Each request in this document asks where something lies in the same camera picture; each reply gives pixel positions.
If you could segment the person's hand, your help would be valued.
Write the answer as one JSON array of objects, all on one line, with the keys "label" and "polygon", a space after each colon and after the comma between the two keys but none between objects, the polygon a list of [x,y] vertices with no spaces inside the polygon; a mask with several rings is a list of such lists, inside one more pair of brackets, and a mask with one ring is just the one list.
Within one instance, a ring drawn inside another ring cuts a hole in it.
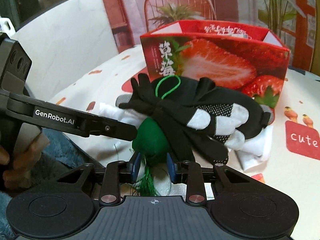
[{"label": "person's hand", "polygon": [[5,170],[2,178],[6,188],[22,187],[26,174],[40,160],[42,150],[49,144],[48,138],[41,132],[28,146],[27,150],[19,153],[12,162],[12,169]]}]

